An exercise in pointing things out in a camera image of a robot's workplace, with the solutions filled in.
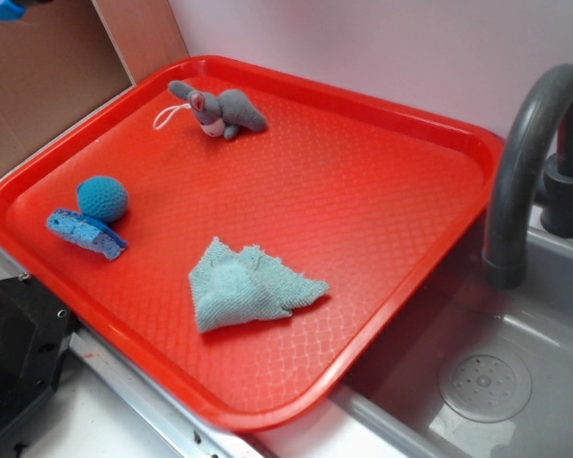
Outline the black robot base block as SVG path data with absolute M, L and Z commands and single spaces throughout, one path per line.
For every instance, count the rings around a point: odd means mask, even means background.
M 0 280 L 0 443 L 57 391 L 75 323 L 38 280 Z

